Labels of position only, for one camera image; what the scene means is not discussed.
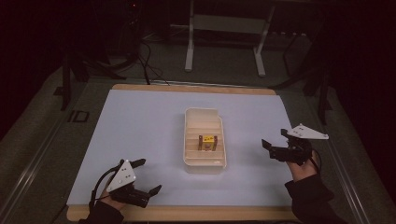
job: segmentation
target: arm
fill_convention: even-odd
[[[305,224],[345,224],[337,216],[328,201],[334,195],[323,185],[320,175],[311,161],[302,166],[288,162],[293,180],[286,183],[292,198],[292,211]]]
[[[125,203],[112,200],[106,189],[104,189],[101,200],[95,204],[87,219],[80,220],[79,224],[121,224],[123,215],[120,210],[124,206]]]

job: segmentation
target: plastic container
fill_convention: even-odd
[[[199,150],[199,135],[216,135],[216,150]],[[222,120],[217,109],[189,108],[185,115],[184,163],[188,173],[219,174],[227,165]]]

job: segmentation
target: gray floor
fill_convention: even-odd
[[[215,45],[224,40],[213,43],[204,38],[198,38],[193,70],[186,73],[185,34],[175,32],[171,40],[163,42],[155,35],[146,38],[150,46],[148,64],[152,70],[148,69],[148,75],[152,84],[265,88],[288,78],[282,52],[290,39],[283,35],[270,35],[265,42],[262,56],[266,77],[257,76],[249,44],[227,43],[219,48]],[[301,62],[307,47],[309,41],[302,37],[288,51],[291,70]],[[147,59],[149,49],[142,46],[141,54]],[[122,82],[144,84],[139,63],[120,70],[119,74],[128,77]],[[92,72],[88,83],[73,82],[73,101],[61,111],[62,99],[53,92],[62,85],[62,69],[48,78],[0,143],[0,202],[7,206],[1,210],[2,223],[6,221],[3,218],[7,218],[5,223],[70,223],[64,204],[107,93],[115,83],[119,81]],[[316,116],[318,97],[305,97],[301,91],[303,85],[301,81],[277,94],[285,103],[292,126],[302,122],[331,137],[331,141],[314,142],[314,147],[322,154],[323,180],[336,195],[332,200],[334,210],[349,223],[396,223],[396,209],[339,104],[335,90],[330,89],[332,110],[327,111],[328,125],[323,126]],[[68,122],[72,110],[89,111],[89,120]]]

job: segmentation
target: white paper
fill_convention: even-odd
[[[219,175],[184,170],[189,107],[219,111],[227,151],[227,167]],[[163,185],[150,205],[289,206],[284,187],[291,180],[289,168],[269,158],[262,138],[285,147],[280,129],[290,128],[279,96],[112,90],[67,204],[87,204],[99,177],[120,159],[144,158],[146,164],[134,169],[135,187],[149,191]]]

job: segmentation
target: dark background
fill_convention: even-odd
[[[166,24],[188,24],[188,1],[145,2],[145,22],[163,32],[163,35],[168,32]],[[210,12],[214,2],[196,1],[196,8]],[[262,1],[239,5],[238,1],[220,2],[224,15],[232,12],[233,16],[264,16],[257,10],[257,4],[265,7]],[[317,39],[320,50],[311,52],[308,57],[331,63],[331,85],[336,88],[375,169],[396,202],[396,181],[392,172],[396,155],[393,145],[393,138],[396,138],[396,106],[393,99],[396,84],[396,7],[390,1],[352,1],[346,5],[320,5],[327,20]],[[300,6],[281,4],[276,9],[270,29],[275,32],[301,32],[304,27],[296,24],[317,19],[293,15],[295,8]],[[87,48],[85,50],[97,56],[103,54],[104,39],[97,35],[99,28],[89,1],[6,0],[2,1],[0,10],[2,138],[48,75],[62,65],[65,48],[70,43],[76,48]],[[317,62],[310,61],[308,67],[315,66]]]

